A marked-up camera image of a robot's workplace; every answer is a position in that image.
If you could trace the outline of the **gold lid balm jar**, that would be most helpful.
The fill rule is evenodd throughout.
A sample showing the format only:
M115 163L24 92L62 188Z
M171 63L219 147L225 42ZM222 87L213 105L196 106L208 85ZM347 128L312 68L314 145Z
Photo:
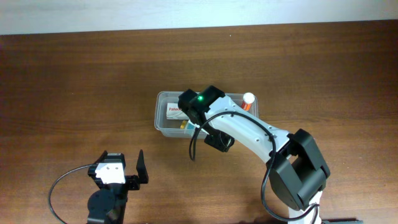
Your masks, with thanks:
M193 135L196 130L196 126L192 124L189 120L183 120L180 129L184 131L185 134Z

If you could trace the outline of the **clear plastic container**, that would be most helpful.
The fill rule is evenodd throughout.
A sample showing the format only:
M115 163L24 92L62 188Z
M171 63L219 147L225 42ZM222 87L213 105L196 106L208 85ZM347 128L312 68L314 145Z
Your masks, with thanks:
M178 97L182 94L182 91L161 91L157 95L156 108L155 108L155 129L159 130L165 137L169 138L191 138L195 132L195 127L188 124L187 128L180 128L183 121L188 119L168 119L167 110L169 109L168 104L178 103ZM243 103L244 93L226 93L237 105L241 106ZM254 102L248 111L255 117L259 117L258 100L254 96ZM205 139L206 132L203 130L199 133L198 139Z

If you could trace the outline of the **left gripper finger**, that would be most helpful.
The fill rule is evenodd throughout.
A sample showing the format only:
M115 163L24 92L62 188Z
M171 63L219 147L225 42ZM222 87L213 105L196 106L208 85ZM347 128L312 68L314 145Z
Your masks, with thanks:
M107 151L104 151L104 152L100 155L100 157L95 161L95 164L98 164L98 163L103 162L104 158L105 158L107 155L108 155L108 152L107 152Z
M139 182L141 184L148 184L149 176L148 176L145 161L144 161L143 150L139 151L139 156L138 156L138 160L137 160L137 164L136 164L136 170L137 170Z

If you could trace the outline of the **orange tube white cap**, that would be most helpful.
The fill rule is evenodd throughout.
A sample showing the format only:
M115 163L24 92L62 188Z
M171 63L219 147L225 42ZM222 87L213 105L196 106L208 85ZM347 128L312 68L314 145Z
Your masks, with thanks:
M245 93L243 95L243 101L242 101L242 104L241 104L241 108L244 111L249 111L251 106L252 106L252 104L255 102L255 100L256 100L256 97L254 96L254 94L252 94L250 92Z

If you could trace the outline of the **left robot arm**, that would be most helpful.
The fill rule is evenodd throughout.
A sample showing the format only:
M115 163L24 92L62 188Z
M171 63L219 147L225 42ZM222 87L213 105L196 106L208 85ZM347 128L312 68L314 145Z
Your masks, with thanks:
M99 190L88 199L88 223L112 224L124 221L128 193L139 190L142 184L149 182L143 151L139 151L136 175L126 175L125 168L124 154L107 151L89 166L88 176L94 180Z

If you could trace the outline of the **white Panadol box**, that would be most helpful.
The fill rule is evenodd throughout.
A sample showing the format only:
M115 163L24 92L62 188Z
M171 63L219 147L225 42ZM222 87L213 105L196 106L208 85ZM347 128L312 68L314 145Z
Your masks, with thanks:
M189 117L178 107L177 103L167 103L166 118L169 120L189 119Z

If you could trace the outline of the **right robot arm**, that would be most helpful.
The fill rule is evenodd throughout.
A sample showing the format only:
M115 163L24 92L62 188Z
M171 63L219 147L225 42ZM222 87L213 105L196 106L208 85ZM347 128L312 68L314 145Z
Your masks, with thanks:
M195 127L189 156L195 159L198 135L228 152L238 141L266 164L261 201L272 217L287 223L321 223L320 198L331 172L312 135L275 128L238 106L215 86L178 98L178 107Z

